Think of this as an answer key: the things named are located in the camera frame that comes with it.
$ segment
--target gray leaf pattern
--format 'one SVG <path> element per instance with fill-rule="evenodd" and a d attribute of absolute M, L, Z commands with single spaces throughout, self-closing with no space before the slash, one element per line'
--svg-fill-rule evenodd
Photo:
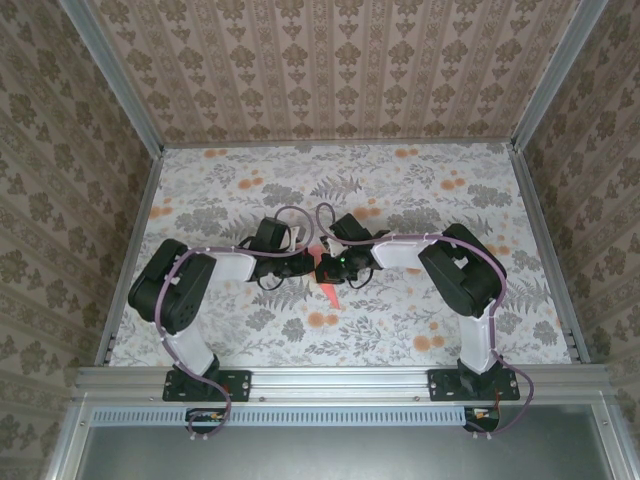
<path fill-rule="evenodd" d="M 313 213 L 328 201 L 339 216 L 351 213 L 371 232 L 440 232 L 458 222 L 507 269 L 509 291 L 496 317 L 505 358 L 569 361 L 504 145 L 169 149 L 160 183 L 137 272 L 165 238 L 189 246 L 237 245 L 287 204 Z M 328 226 L 329 213 L 320 217 Z M 298 212 L 280 218 L 308 231 Z M 318 236 L 316 228 L 314 244 Z M 0 274 L 28 281 L 31 272 L 10 260 Z M 361 290 L 334 289 L 339 309 L 311 276 L 287 279 L 272 292 L 255 283 L 211 282 L 199 328 L 226 365 L 455 363 L 459 318 L 424 271 L 386 269 Z M 157 340 L 153 326 L 127 306 L 111 364 L 170 365 Z"/>

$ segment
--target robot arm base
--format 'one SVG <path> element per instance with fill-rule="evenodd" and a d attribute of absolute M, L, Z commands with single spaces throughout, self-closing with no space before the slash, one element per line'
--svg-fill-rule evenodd
<path fill-rule="evenodd" d="M 432 402 L 519 400 L 516 374 L 496 362 L 490 370 L 477 374 L 458 360 L 458 368 L 427 371 Z"/>
<path fill-rule="evenodd" d="M 203 376 L 224 388 L 231 400 L 249 401 L 251 393 L 250 370 L 220 370 L 217 357 Z M 167 373 L 162 400 L 165 402 L 224 402 L 225 399 L 211 385 L 200 382 L 174 365 Z"/>

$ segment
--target aluminum frame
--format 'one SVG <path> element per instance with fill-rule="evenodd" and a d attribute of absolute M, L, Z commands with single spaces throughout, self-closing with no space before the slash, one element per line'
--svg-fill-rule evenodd
<path fill-rule="evenodd" d="M 564 281 L 556 251 L 553 248 L 551 235 L 549 234 L 547 223 L 544 220 L 540 200 L 538 200 L 524 154 L 521 149 L 511 148 L 509 150 L 509 156 L 511 157 L 513 171 L 518 182 L 518 187 L 520 188 L 520 194 L 522 195 L 522 203 L 529 217 L 533 238 L 538 246 L 542 268 L 549 282 L 549 290 L 551 291 L 551 297 L 558 312 L 558 318 L 562 324 L 570 330 L 570 334 L 575 342 L 575 348 L 578 351 L 579 360 L 583 363 L 589 363 L 591 358 L 589 357 L 587 344 L 584 341 L 582 330 L 578 323 L 578 317 L 576 316 L 573 303 L 571 303 L 571 298 L 569 297 L 569 290 Z"/>
<path fill-rule="evenodd" d="M 237 147 L 304 147 L 326 145 L 423 145 L 423 144 L 463 144 L 470 143 L 509 143 L 509 137 L 447 137 L 447 138 L 337 138 L 317 140 L 269 140 L 261 142 L 216 142 L 216 143 L 167 143 L 166 149 L 189 148 L 237 148 Z"/>
<path fill-rule="evenodd" d="M 162 153 L 162 135 L 119 64 L 109 40 L 100 28 L 100 22 L 91 11 L 89 2 L 61 0 L 60 3 L 89 49 L 91 57 L 100 67 L 105 80 L 122 105 L 133 128 L 138 132 L 151 158 L 157 159 Z"/>
<path fill-rule="evenodd" d="M 131 281 L 133 280 L 138 253 L 140 253 L 140 246 L 142 245 L 142 239 L 144 238 L 144 230 L 147 226 L 147 221 L 149 220 L 149 213 L 151 213 L 153 198 L 156 195 L 156 189 L 158 188 L 158 182 L 160 181 L 163 162 L 163 157 L 160 157 L 154 160 L 151 164 L 151 170 L 147 177 L 147 184 L 145 185 L 142 200 L 140 201 L 138 216 L 136 217 L 136 223 L 133 225 L 133 230 L 131 231 L 129 246 L 127 247 L 127 253 L 125 254 L 124 261 L 122 263 L 122 270 L 120 270 L 118 283 L 116 284 L 116 289 L 113 293 L 113 299 L 111 301 L 111 306 L 109 307 L 109 313 L 107 314 L 104 330 L 102 331 L 100 346 L 96 353 L 94 365 L 104 365 L 108 362 L 107 355 L 111 348 L 111 343 L 115 341 L 115 335 L 120 327 L 125 302 L 127 301 L 127 292 L 131 285 Z"/>
<path fill-rule="evenodd" d="M 249 404 L 253 407 L 486 405 L 487 402 L 432 402 L 425 367 L 251 368 Z M 614 390 L 603 365 L 524 365 L 534 381 L 533 405 L 590 405 L 616 480 L 638 478 L 637 458 L 615 406 Z M 71 408 L 54 452 L 47 480 L 72 480 L 78 473 L 91 427 L 92 412 L 104 406 L 157 408 L 167 369 L 163 367 L 91 367 L 79 371 Z M 519 378 L 522 404 L 528 385 Z M 172 403 L 219 407 L 219 402 Z"/>

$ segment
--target floral wallpaper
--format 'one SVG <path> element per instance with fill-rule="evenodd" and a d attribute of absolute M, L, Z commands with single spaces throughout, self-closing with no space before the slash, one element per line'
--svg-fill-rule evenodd
<path fill-rule="evenodd" d="M 148 169 L 58 3 L 0 2 L 0 478 L 46 466 Z"/>
<path fill-rule="evenodd" d="M 640 445 L 640 2 L 608 3 L 525 156 L 592 359 Z"/>
<path fill-rule="evenodd" d="M 508 137 L 579 0 L 91 0 L 167 144 Z"/>
<path fill-rule="evenodd" d="M 496 319 L 500 352 L 520 364 L 570 362 L 503 144 L 166 150 L 136 277 L 168 237 L 189 246 L 237 245 L 279 207 L 313 211 L 322 201 L 372 233 L 466 225 L 509 275 Z M 321 218 L 328 226 L 329 215 Z M 283 219 L 306 223 L 295 212 Z M 450 365 L 458 358 L 458 316 L 423 269 L 378 271 L 360 290 L 344 284 L 335 292 L 339 308 L 310 275 L 272 292 L 211 282 L 199 328 L 225 365 Z M 128 306 L 110 365 L 171 365 L 155 328 Z"/>

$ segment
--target black mounting bracket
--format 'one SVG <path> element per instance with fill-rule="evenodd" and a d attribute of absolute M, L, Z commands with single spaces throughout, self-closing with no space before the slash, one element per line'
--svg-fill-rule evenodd
<path fill-rule="evenodd" d="M 515 372 L 498 368 L 491 381 L 470 390 L 465 372 L 459 368 L 434 368 L 427 371 L 429 397 L 433 402 L 495 401 L 496 392 L 500 400 L 520 400 L 520 390 Z"/>
<path fill-rule="evenodd" d="M 233 402 L 248 402 L 251 394 L 250 370 L 218 370 L 215 382 L 224 388 Z M 182 370 L 167 373 L 162 392 L 165 402 L 224 402 L 224 397 L 211 385 L 191 378 Z"/>

